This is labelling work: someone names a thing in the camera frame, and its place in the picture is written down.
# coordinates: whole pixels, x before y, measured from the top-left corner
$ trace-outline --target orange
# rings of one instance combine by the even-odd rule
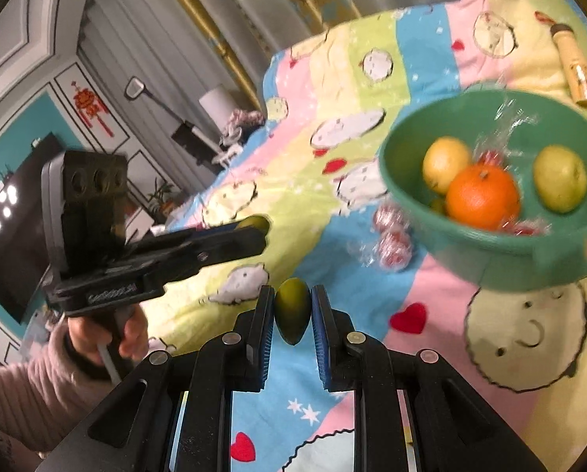
[[[443,136],[431,144],[422,161],[424,182],[435,193],[446,195],[451,181],[472,163],[471,152],[461,140]]]
[[[446,193],[446,213],[478,229],[496,231],[521,212],[521,195],[513,177],[496,165],[472,165],[453,179]]]

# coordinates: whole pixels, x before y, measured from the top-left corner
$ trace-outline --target green fruit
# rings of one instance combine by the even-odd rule
[[[274,319],[286,343],[296,345],[311,319],[311,292],[299,278],[285,280],[274,300]]]
[[[534,161],[534,186],[546,208],[572,211],[587,192],[584,162],[568,147],[548,145]]]
[[[263,234],[267,235],[267,233],[269,232],[269,228],[271,227],[271,224],[269,223],[269,220],[265,218],[263,215],[253,214],[252,216],[248,216],[247,218],[241,220],[235,228],[241,229],[244,227],[254,227],[261,231]]]
[[[433,199],[429,207],[431,208],[431,211],[446,216],[446,203],[444,202],[444,199]]]

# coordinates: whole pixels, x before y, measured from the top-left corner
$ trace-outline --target curtain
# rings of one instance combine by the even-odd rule
[[[250,105],[176,0],[89,0],[78,55],[178,187],[191,194],[210,185],[213,173],[171,139],[178,123],[147,97],[129,102],[123,96],[137,75],[215,141],[219,134],[199,98],[221,83],[242,107]]]
[[[80,56],[154,157],[194,192],[212,174],[170,139],[173,119],[146,98],[124,99],[130,76],[217,140],[198,99],[218,84],[241,108],[263,106],[262,78],[274,53],[363,15],[443,1],[90,0]]]

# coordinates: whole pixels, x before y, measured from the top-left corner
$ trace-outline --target bed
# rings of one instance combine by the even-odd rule
[[[323,284],[334,308],[387,347],[439,351],[550,472],[569,470],[587,447],[587,278],[502,295],[454,277],[417,242],[400,273],[366,267],[352,252],[374,240],[372,214],[386,193],[376,154],[396,122],[495,83],[569,103],[543,14],[572,26],[587,56],[587,20],[572,0],[396,9],[276,55],[264,77],[266,125],[171,226],[267,214],[269,245],[170,284],[144,305],[150,334],[178,352],[197,350],[253,308],[261,284],[277,288],[292,276]],[[483,27],[512,40],[491,44],[475,33]],[[528,310],[544,327],[540,345],[505,357],[483,351],[480,340],[493,332],[529,339]],[[235,472],[352,470],[352,395],[322,389],[310,330],[295,347],[274,338],[266,388],[235,395],[232,424]]]

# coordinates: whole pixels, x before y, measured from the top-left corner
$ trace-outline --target lamp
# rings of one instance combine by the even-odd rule
[[[213,164],[213,160],[223,152],[219,145],[207,137],[195,124],[185,121],[165,103],[154,96],[154,94],[149,91],[144,81],[137,76],[132,76],[125,86],[123,95],[128,101],[135,101],[142,94],[149,97],[160,108],[179,122],[178,128],[173,132],[173,135],[171,135],[173,140],[193,156],[197,160],[198,165],[203,164],[214,173],[219,173],[221,171],[220,165]]]

